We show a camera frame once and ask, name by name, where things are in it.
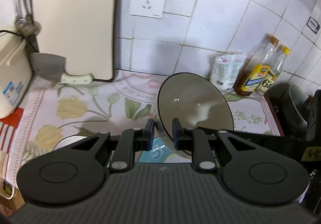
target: bottle cap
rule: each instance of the bottle cap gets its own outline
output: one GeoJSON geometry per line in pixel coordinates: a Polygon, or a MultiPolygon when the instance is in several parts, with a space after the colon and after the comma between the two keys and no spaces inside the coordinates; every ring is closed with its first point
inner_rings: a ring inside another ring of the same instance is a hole
{"type": "Polygon", "coordinates": [[[272,45],[274,45],[274,46],[277,46],[278,43],[279,43],[279,40],[278,40],[276,37],[274,37],[274,36],[271,36],[269,41],[270,41],[270,43],[271,43],[272,45]]]}
{"type": "Polygon", "coordinates": [[[288,55],[291,52],[291,50],[288,49],[286,46],[283,46],[282,52],[285,53],[286,55],[288,55]]]}

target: brown liquid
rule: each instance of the brown liquid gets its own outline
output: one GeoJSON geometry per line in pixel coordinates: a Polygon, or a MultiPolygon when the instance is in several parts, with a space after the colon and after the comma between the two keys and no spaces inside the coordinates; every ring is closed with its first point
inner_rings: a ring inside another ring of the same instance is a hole
{"type": "Polygon", "coordinates": [[[246,92],[241,89],[241,86],[244,85],[246,79],[248,78],[251,71],[241,71],[238,77],[236,78],[235,84],[233,86],[235,93],[238,96],[249,96],[252,92],[246,92]]]}

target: ribbed black surface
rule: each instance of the ribbed black surface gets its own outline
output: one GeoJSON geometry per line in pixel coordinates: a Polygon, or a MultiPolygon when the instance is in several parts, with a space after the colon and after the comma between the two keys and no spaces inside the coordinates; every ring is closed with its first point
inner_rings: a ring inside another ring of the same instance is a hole
{"type": "Polygon", "coordinates": [[[230,196],[214,175],[199,174],[190,164],[140,164],[113,174],[86,201],[64,208],[27,204],[13,223],[313,223],[298,204],[275,208],[248,205],[230,196]]]}

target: silver screw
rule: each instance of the silver screw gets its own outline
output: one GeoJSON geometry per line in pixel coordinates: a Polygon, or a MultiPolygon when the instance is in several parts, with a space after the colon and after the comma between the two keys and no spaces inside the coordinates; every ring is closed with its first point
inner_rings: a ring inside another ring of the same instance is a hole
{"type": "Polygon", "coordinates": [[[215,168],[215,163],[211,162],[211,161],[202,161],[199,166],[203,169],[203,170],[211,170],[215,168]]]}
{"type": "Polygon", "coordinates": [[[115,161],[112,163],[111,167],[117,170],[122,170],[127,167],[127,163],[125,163],[124,161],[115,161]]]}

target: white knife handle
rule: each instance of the white knife handle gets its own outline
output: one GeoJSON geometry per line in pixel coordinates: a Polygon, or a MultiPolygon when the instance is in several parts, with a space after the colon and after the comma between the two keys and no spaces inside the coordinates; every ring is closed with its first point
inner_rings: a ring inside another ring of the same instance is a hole
{"type": "Polygon", "coordinates": [[[87,85],[93,81],[93,76],[88,75],[68,75],[63,73],[61,76],[61,83],[70,83],[73,85],[87,85]]]}

